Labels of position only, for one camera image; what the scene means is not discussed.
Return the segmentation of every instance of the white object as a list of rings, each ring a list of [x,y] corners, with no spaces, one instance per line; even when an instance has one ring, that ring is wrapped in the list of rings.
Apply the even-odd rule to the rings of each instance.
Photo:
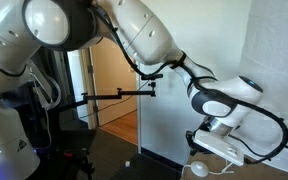
[[[235,99],[239,99],[251,104],[258,104],[263,96],[260,92],[243,81],[240,77],[235,77],[227,81],[215,81],[202,84],[205,88],[219,90]],[[223,109],[222,105],[212,106],[210,112]],[[237,105],[234,111],[227,117],[216,118],[223,124],[236,127],[251,112],[251,109]]]
[[[244,153],[233,145],[225,142],[221,137],[206,131],[197,130],[193,141],[238,166],[244,164]]]
[[[192,162],[191,170],[196,176],[199,177],[206,177],[209,173],[208,167],[200,161]]]
[[[43,43],[61,44],[69,35],[68,17],[53,1],[30,1],[24,14],[29,30]]]
[[[25,179],[39,165],[18,113],[0,108],[0,179]]]
[[[145,65],[160,63],[174,48],[169,31],[142,2],[107,0],[100,3],[114,17],[112,23],[118,28],[122,44],[136,61]],[[130,9],[136,12],[132,16]]]
[[[50,110],[52,108],[54,108],[55,106],[57,106],[60,103],[61,100],[61,89],[59,87],[59,85],[55,82],[55,80],[47,75],[43,75],[40,70],[36,67],[36,65],[30,61],[30,63],[28,64],[28,69],[29,69],[29,73],[32,76],[32,80],[34,81],[34,90],[38,95],[39,101],[42,105],[42,107],[46,110]],[[52,84],[56,87],[57,90],[57,98],[56,101],[53,102],[52,98],[52,87],[50,86],[50,84],[48,83],[48,81],[46,80],[46,78],[48,78]]]
[[[203,111],[210,112],[211,116],[225,116],[231,111],[231,108],[217,101],[208,101],[203,104]]]
[[[40,47],[25,31],[23,0],[0,0],[0,68],[20,73],[26,61]]]
[[[130,165],[131,165],[131,162],[130,162],[130,161],[126,161],[126,162],[125,162],[125,167],[130,167]]]
[[[237,75],[251,0],[142,2],[159,17],[178,47],[194,62],[210,68],[219,80]],[[158,67],[140,65],[145,72]],[[195,130],[203,117],[192,110],[182,78],[169,68],[162,72],[164,78],[157,81],[157,97],[139,98],[139,146],[183,165],[190,147],[183,143],[182,137],[187,130]]]

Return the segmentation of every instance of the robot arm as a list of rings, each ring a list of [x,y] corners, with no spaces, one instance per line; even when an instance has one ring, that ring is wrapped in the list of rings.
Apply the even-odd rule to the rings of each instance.
[[[0,1],[0,92],[25,83],[32,73],[37,75],[38,69],[31,69],[29,67],[33,66],[28,65],[30,56],[40,45],[53,50],[71,51],[87,48],[105,37],[120,46],[126,60],[143,79],[159,77],[158,72],[166,66],[182,77],[193,109],[207,117],[203,123],[207,126],[206,131],[197,130],[193,138],[194,142],[206,144],[206,148],[216,151],[215,153],[224,158],[228,156],[223,156],[221,153],[226,149],[219,149],[214,142],[230,146],[222,137],[227,136],[236,128],[251,109],[266,113],[270,117],[273,116],[255,106],[262,97],[260,87],[245,77],[217,81],[211,70],[196,64],[176,46],[163,23],[141,1],[101,0],[100,4],[101,6],[88,0]],[[137,69],[130,57],[145,65],[158,63],[163,63],[163,65],[158,71],[145,74]],[[41,78],[36,78],[36,80],[42,83]],[[44,105],[46,108],[51,106],[54,105],[47,103]],[[15,120],[19,122],[17,113],[0,109],[1,123],[3,119],[9,120],[10,117],[14,118],[7,123],[12,124]],[[268,157],[275,156],[286,147],[288,130],[285,125],[282,130],[281,145]],[[210,138],[203,139],[204,132]],[[17,137],[25,139],[22,129]],[[20,162],[17,163],[19,166],[16,168],[14,166],[14,169],[8,171],[14,173],[9,175],[5,173],[5,177],[14,177],[14,179],[27,177],[34,170],[34,168],[28,168],[27,171],[19,173],[20,167],[27,163],[23,156],[18,155],[19,151],[25,153],[24,157],[34,157],[34,165],[37,167],[38,160],[36,156],[32,156],[32,148],[25,148],[29,146],[26,145],[29,142],[23,142],[22,140],[18,144],[14,141],[10,144],[14,147],[21,147],[19,150],[14,151],[13,148],[5,152],[0,151],[2,155],[7,151],[16,154],[16,157],[1,158],[3,160],[0,160],[2,164],[0,174],[3,174],[2,169],[6,168],[3,165],[13,161]]]
[[[142,79],[155,79],[163,67],[172,68],[182,77],[193,109],[206,115],[204,125],[209,131],[206,134],[214,136],[208,139],[207,149],[226,152],[226,149],[216,148],[212,141],[217,139],[231,148],[222,137],[235,129],[251,109],[259,111],[255,105],[261,100],[263,90],[256,83],[246,77],[217,81],[211,70],[196,64],[177,47],[163,23],[141,1],[26,0],[23,18],[31,35],[47,48],[80,49],[106,37],[119,45]],[[145,65],[163,65],[157,72],[145,74],[137,69],[130,57]],[[288,130],[285,125],[282,129],[287,135],[283,136],[278,150],[262,160],[275,156],[286,146]],[[243,156],[238,157],[236,164],[243,164]]]

